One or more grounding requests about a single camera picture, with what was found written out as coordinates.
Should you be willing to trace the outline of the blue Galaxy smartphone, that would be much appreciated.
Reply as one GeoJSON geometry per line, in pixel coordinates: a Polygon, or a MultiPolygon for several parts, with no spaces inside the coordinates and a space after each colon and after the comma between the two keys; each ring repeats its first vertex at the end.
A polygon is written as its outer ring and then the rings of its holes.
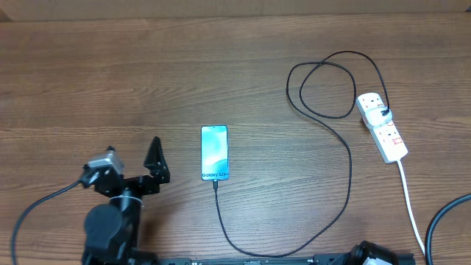
{"type": "Polygon", "coordinates": [[[204,181],[228,180],[229,143],[226,125],[201,128],[201,178],[204,181]]]}

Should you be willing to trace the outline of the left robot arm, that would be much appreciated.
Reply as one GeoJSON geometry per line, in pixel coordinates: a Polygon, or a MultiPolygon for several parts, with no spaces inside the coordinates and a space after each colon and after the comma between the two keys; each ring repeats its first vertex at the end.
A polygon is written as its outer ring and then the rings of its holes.
{"type": "Polygon", "coordinates": [[[144,167],[148,174],[126,178],[124,162],[113,147],[91,158],[80,177],[84,188],[109,198],[107,204],[92,208],[84,221],[86,234],[83,264],[158,264],[153,252],[139,250],[143,197],[160,192],[170,182],[161,140],[154,137],[144,167]]]}

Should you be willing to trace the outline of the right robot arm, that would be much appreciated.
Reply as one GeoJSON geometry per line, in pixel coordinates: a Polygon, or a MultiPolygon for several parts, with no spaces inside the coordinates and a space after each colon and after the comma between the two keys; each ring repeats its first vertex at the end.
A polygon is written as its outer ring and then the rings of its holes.
{"type": "Polygon", "coordinates": [[[398,264],[397,255],[369,241],[362,241],[355,245],[349,252],[346,265],[363,265],[363,264],[398,264]]]}

